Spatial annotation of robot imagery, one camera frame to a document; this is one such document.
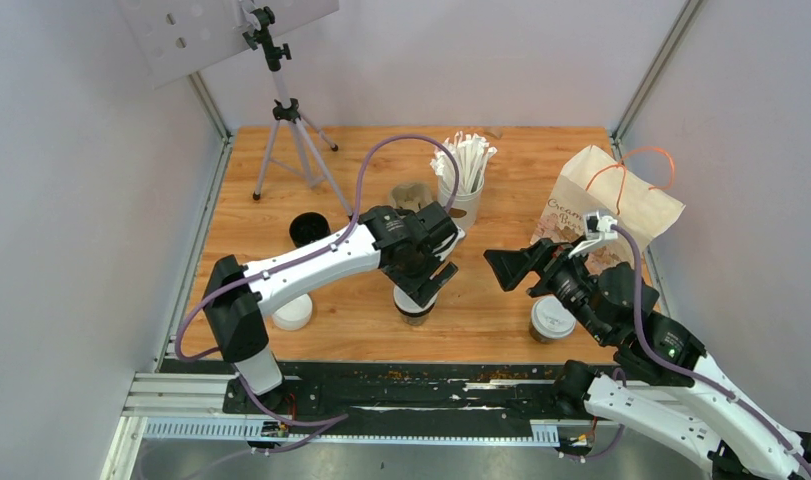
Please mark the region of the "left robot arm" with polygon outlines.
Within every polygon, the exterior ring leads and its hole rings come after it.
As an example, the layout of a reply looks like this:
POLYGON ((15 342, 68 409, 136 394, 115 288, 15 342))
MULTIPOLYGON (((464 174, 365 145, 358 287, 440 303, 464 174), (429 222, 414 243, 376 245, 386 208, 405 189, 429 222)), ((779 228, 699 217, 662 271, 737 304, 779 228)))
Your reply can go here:
POLYGON ((418 212, 376 206, 346 228, 278 257, 214 266, 202 310, 222 359, 249 387, 264 413, 279 411, 287 386, 270 347, 266 317, 289 302, 342 278, 373 270, 394 284, 393 301, 408 319, 424 319, 456 274, 447 258, 465 231, 437 202, 418 212))

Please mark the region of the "clear brown printed coffee cup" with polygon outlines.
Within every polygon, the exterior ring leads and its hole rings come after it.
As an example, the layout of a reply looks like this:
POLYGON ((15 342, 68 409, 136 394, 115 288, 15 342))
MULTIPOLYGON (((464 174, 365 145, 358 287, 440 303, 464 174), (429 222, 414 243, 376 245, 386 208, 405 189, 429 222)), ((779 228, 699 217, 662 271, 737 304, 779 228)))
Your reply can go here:
POLYGON ((399 311, 402 320, 411 326, 420 326, 427 320, 437 299, 438 294, 435 294, 425 306, 420 306, 399 287, 393 288, 394 306, 399 311))

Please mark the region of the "white cup lid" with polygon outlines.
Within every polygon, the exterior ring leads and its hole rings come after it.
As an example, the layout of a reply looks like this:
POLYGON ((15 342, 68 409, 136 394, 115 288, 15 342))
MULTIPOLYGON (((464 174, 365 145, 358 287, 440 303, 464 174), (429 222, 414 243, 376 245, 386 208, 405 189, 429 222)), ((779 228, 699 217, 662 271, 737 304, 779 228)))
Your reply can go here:
POLYGON ((419 305, 398 286, 393 288, 394 305, 406 316, 422 316, 427 314, 434 307, 437 299, 438 294, 435 294, 424 305, 419 305))

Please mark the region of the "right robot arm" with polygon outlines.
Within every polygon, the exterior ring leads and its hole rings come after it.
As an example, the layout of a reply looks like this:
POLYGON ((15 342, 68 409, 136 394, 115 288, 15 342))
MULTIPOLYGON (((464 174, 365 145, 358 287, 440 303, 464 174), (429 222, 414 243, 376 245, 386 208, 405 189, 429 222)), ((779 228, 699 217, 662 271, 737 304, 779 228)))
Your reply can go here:
POLYGON ((811 432, 788 429, 764 413, 696 336, 655 310, 658 292, 629 263, 594 274, 573 247, 542 239, 520 250, 487 250, 484 257, 504 291, 536 273, 530 297, 558 301, 599 345, 614 348, 620 371, 662 389, 685 410, 636 397, 595 367, 569 360, 552 387, 558 413, 617 421, 715 479, 811 478, 811 432))

